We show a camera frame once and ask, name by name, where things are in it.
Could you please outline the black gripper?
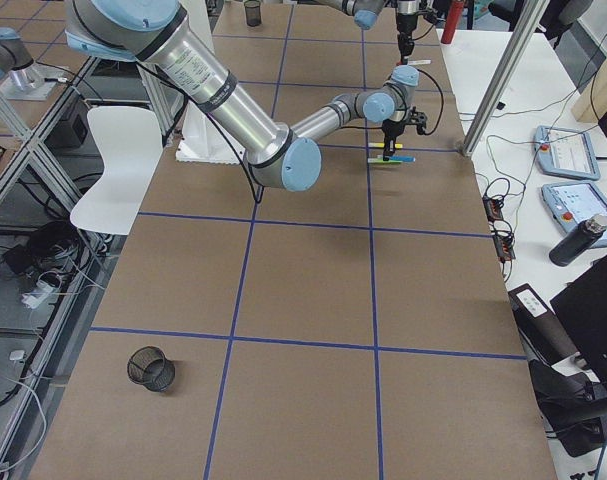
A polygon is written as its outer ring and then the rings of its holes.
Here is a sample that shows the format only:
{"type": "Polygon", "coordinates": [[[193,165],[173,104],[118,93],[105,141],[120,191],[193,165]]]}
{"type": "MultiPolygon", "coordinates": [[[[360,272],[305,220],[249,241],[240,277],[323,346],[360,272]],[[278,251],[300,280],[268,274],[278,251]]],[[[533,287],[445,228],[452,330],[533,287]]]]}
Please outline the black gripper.
{"type": "Polygon", "coordinates": [[[427,115],[424,112],[410,110],[398,120],[387,119],[382,123],[384,132],[384,147],[382,160],[388,162],[397,150],[397,138],[402,135],[407,126],[414,126],[418,135],[426,135],[427,115]]]}
{"type": "Polygon", "coordinates": [[[413,38],[418,25],[416,14],[396,14],[397,45],[401,56],[410,56],[415,47],[413,38]]]}

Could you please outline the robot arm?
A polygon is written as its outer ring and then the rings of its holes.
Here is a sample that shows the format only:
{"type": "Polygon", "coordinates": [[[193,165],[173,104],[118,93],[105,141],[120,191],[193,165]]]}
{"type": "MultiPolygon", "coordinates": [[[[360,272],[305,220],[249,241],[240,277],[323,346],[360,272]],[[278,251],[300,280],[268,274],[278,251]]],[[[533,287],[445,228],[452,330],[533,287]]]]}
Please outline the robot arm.
{"type": "MultiPolygon", "coordinates": [[[[333,8],[353,18],[362,30],[371,29],[378,20],[385,5],[384,0],[320,0],[319,4],[333,8]]],[[[420,17],[434,13],[432,1],[393,1],[397,29],[397,45],[400,64],[406,64],[415,47],[414,31],[420,17]]]]}
{"type": "Polygon", "coordinates": [[[419,72],[394,68],[373,92],[341,94],[294,126],[274,121],[238,84],[189,25],[177,1],[68,1],[66,36],[70,48],[89,56],[147,62],[218,122],[244,148],[242,164],[263,187],[305,191],[318,179],[319,139],[365,118],[380,124],[384,156],[408,125],[424,134],[427,117],[412,105],[419,72]]]}

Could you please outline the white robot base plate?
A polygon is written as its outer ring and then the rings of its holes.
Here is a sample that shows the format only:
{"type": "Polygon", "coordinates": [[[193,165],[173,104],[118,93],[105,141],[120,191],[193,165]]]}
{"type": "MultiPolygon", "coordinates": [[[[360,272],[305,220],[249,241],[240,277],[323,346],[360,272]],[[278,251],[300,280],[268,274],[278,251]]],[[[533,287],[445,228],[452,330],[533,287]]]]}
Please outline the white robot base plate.
{"type": "Polygon", "coordinates": [[[192,104],[187,107],[181,135],[176,152],[179,162],[238,164],[245,152],[239,142],[225,130],[220,133],[192,104]]]}

